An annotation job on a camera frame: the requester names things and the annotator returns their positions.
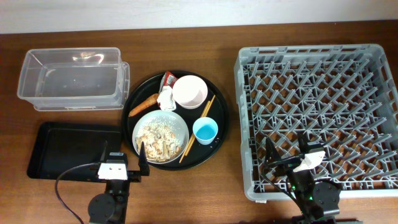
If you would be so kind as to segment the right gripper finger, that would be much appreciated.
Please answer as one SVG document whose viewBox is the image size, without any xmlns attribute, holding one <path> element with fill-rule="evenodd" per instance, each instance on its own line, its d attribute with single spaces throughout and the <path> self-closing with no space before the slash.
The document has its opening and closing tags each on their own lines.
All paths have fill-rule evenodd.
<svg viewBox="0 0 398 224">
<path fill-rule="evenodd" d="M 280 154 L 275 148 L 273 141 L 269 137 L 266 137 L 265 150 L 267 165 L 271 164 L 272 162 L 277 162 L 281 160 Z"/>
<path fill-rule="evenodd" d="M 310 149 L 310 141 L 308 138 L 304 135 L 304 133 L 298 133 L 298 144 L 299 144 L 299 149 Z"/>
</svg>

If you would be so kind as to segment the grey plate with food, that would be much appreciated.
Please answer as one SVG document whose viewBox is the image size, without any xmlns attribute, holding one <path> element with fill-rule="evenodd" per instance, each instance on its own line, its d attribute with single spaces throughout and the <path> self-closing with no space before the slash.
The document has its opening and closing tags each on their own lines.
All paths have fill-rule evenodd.
<svg viewBox="0 0 398 224">
<path fill-rule="evenodd" d="M 176 160 L 178 157 L 180 157 L 182 155 L 182 152 L 186 149 L 187 144 L 189 142 L 190 139 L 190 135 L 189 135 L 189 131 L 188 131 L 188 126 L 186 124 L 186 122 L 184 121 L 184 119 L 178 115 L 177 113 L 174 112 L 166 112 L 166 111 L 162 111 L 162 110 L 155 110 L 155 111 L 151 111 L 147 114 L 145 114 L 142 118 L 140 118 L 138 120 L 138 122 L 136 123 L 133 132 L 132 132 L 132 145 L 134 147 L 134 150 L 137 153 L 137 145 L 135 142 L 135 137 L 138 133 L 139 128 L 143 127 L 143 125 L 147 124 L 147 123 L 151 123 L 153 121 L 160 121 L 160 122 L 166 122 L 167 124 L 169 124 L 173 131 L 175 132 L 175 134 L 177 134 L 177 139 L 180 140 L 182 142 L 182 151 L 181 153 L 174 159 L 172 159 L 171 161 L 168 162 L 151 162 L 148 161 L 152 164 L 168 164 L 171 163 L 172 161 Z"/>
</svg>

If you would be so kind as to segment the wooden chopstick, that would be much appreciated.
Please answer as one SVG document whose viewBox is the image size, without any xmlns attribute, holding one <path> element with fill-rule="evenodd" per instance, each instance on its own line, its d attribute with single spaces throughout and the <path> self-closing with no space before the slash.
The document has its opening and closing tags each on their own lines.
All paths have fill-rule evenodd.
<svg viewBox="0 0 398 224">
<path fill-rule="evenodd" d="M 211 101 L 207 102 L 207 104 L 205 106 L 205 109 L 203 110 L 203 112 L 202 112 L 202 114 L 200 116 L 201 118 L 205 116 L 206 112 L 208 111 L 208 108 L 210 107 L 210 103 L 211 103 Z M 189 152 L 189 150 L 190 150 L 190 148 L 191 148 L 191 146 L 192 146 L 192 144 L 194 142 L 194 138 L 195 138 L 194 134 L 192 133 L 192 135 L 190 136 L 188 145 L 187 145 L 186 149 L 184 150 L 184 152 L 183 152 L 183 154 L 182 154 L 182 156 L 181 156 L 181 158 L 179 160 L 179 163 L 181 163 L 183 161 L 183 158 L 188 154 L 188 152 Z"/>
<path fill-rule="evenodd" d="M 207 104 L 205 106 L 205 109 L 202 111 L 202 114 L 200 116 L 201 118 L 205 117 L 208 114 L 208 111 L 210 110 L 214 100 L 215 100 L 215 95 L 212 97 L 212 99 L 210 101 L 207 102 Z M 182 156 L 181 156 L 181 158 L 179 160 L 179 163 L 181 163 L 183 161 L 183 158 L 188 155 L 188 153 L 190 152 L 190 149 L 191 149 L 194 141 L 195 141 L 195 135 L 192 133 L 192 135 L 190 136 L 188 145 L 187 145 L 186 149 L 184 150 L 184 152 L 183 152 L 183 154 L 182 154 Z"/>
</svg>

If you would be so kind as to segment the orange carrot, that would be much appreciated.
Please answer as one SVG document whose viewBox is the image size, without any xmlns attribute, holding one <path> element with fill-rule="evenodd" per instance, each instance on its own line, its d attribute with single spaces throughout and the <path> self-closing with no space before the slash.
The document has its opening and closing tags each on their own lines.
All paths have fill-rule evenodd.
<svg viewBox="0 0 398 224">
<path fill-rule="evenodd" d="M 146 100 L 144 100 L 141 104 L 137 105 L 135 108 L 133 108 L 128 116 L 129 117 L 133 117 L 137 114 L 139 114 L 140 112 L 144 111 L 145 109 L 147 109 L 150 106 L 153 106 L 155 104 L 157 104 L 157 99 L 159 97 L 158 93 L 155 93 L 153 95 L 151 95 L 150 97 L 148 97 Z"/>
</svg>

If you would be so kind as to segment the light blue cup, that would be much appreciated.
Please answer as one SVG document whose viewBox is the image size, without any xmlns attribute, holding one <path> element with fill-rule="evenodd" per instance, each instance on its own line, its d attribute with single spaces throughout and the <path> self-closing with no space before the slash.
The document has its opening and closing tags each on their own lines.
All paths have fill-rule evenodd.
<svg viewBox="0 0 398 224">
<path fill-rule="evenodd" d="M 200 144 L 209 145 L 218 134 L 218 125 L 212 118 L 198 118 L 193 124 L 193 133 Z"/>
</svg>

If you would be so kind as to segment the white napkin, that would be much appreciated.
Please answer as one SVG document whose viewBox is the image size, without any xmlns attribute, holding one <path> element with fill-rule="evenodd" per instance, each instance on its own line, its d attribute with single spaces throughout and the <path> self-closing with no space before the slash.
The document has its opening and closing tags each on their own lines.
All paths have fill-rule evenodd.
<svg viewBox="0 0 398 224">
<path fill-rule="evenodd" d="M 172 94 L 172 87 L 163 86 L 157 98 L 157 103 L 162 111 L 173 111 L 177 109 L 175 100 Z"/>
</svg>

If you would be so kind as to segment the white pink bowl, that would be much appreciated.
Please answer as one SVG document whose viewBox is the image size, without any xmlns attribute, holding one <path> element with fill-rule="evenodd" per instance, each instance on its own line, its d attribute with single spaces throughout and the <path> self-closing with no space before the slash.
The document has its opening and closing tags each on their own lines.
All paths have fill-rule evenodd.
<svg viewBox="0 0 398 224">
<path fill-rule="evenodd" d="M 208 96 L 205 81 L 195 75 L 179 78 L 172 87 L 173 98 L 181 107 L 192 110 L 198 108 Z"/>
</svg>

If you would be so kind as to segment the red snack wrapper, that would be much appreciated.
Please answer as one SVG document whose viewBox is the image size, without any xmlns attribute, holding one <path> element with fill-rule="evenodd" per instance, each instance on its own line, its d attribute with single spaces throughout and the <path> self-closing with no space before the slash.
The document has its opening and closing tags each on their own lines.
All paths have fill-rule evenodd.
<svg viewBox="0 0 398 224">
<path fill-rule="evenodd" d="M 171 73 L 170 71 L 166 71 L 160 82 L 159 93 L 162 92 L 164 86 L 169 86 L 173 88 L 177 80 L 178 78 L 173 73 Z"/>
</svg>

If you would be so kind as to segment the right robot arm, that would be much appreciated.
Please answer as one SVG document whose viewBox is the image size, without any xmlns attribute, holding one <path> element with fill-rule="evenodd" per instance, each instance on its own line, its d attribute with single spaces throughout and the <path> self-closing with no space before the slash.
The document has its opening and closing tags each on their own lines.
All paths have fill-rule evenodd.
<svg viewBox="0 0 398 224">
<path fill-rule="evenodd" d="M 298 154 L 282 158 L 271 138 L 266 137 L 264 179 L 300 209 L 301 215 L 293 217 L 292 223 L 336 223 L 341 187 L 330 180 L 315 180 L 311 173 L 322 163 L 325 148 L 301 134 L 298 146 Z"/>
</svg>

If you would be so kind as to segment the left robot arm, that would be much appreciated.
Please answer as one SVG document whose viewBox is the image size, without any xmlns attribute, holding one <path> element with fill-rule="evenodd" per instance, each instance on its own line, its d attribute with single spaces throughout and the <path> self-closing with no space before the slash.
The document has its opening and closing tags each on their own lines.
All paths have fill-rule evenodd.
<svg viewBox="0 0 398 224">
<path fill-rule="evenodd" d="M 127 155 L 110 152 L 99 164 L 97 176 L 106 182 L 104 193 L 98 194 L 88 205 L 90 223 L 124 223 L 126 221 L 130 183 L 140 182 L 150 174 L 144 143 L 140 146 L 139 170 L 127 170 Z"/>
</svg>

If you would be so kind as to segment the grey dishwasher rack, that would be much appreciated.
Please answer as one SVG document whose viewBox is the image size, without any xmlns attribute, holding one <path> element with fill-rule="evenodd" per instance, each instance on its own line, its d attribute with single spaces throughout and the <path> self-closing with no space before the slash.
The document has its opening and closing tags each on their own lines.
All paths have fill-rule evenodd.
<svg viewBox="0 0 398 224">
<path fill-rule="evenodd" d="M 244 193 L 285 200 L 285 177 L 265 171 L 266 139 L 281 157 L 298 134 L 325 147 L 312 170 L 341 198 L 397 196 L 397 88 L 377 44 L 244 47 L 234 66 Z"/>
</svg>

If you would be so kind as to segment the food scraps and rice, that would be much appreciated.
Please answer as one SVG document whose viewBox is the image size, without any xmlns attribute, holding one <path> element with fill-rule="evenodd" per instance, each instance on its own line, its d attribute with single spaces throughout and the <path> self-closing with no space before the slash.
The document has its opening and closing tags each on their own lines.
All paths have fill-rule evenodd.
<svg viewBox="0 0 398 224">
<path fill-rule="evenodd" d="M 135 137 L 138 152 L 142 144 L 146 158 L 151 162 L 168 162 L 182 151 L 182 142 L 166 122 L 153 121 L 139 128 Z"/>
</svg>

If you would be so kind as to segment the black rectangular tray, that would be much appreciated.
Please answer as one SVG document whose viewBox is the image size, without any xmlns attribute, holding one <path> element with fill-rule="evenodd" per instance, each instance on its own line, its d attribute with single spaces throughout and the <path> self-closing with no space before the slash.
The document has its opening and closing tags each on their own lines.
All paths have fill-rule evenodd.
<svg viewBox="0 0 398 224">
<path fill-rule="evenodd" d="M 99 162 L 107 152 L 119 152 L 122 133 L 118 126 L 44 122 L 40 125 L 27 168 L 31 179 L 57 179 L 73 167 Z"/>
</svg>

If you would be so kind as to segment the round black serving tray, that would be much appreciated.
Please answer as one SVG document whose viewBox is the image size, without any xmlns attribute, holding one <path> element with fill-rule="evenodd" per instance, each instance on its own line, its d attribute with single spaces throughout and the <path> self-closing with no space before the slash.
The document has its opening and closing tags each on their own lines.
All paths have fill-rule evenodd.
<svg viewBox="0 0 398 224">
<path fill-rule="evenodd" d="M 121 117 L 121 131 L 128 148 L 136 156 L 139 153 L 135 149 L 133 130 L 139 120 L 147 113 L 158 110 L 158 106 L 151 106 L 143 112 L 130 117 L 129 112 L 154 93 L 160 90 L 160 84 L 165 72 L 160 72 L 143 81 L 132 93 L 129 94 L 124 105 Z M 188 126 L 189 135 L 194 142 L 186 156 L 179 156 L 176 160 L 165 164 L 150 165 L 162 170 L 185 170 L 198 166 L 207 161 L 222 146 L 229 129 L 229 109 L 224 96 L 219 89 L 203 76 L 199 76 L 207 85 L 208 95 L 205 102 L 196 109 L 188 110 L 180 105 L 174 111 L 183 118 Z"/>
</svg>

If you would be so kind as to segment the clear plastic bin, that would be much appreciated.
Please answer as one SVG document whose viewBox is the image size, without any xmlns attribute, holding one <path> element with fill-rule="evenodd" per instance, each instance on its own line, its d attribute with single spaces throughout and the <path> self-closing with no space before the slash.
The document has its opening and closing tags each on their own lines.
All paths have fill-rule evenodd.
<svg viewBox="0 0 398 224">
<path fill-rule="evenodd" d="M 121 110 L 129 87 L 129 64 L 117 47 L 31 49 L 17 96 L 37 111 Z"/>
</svg>

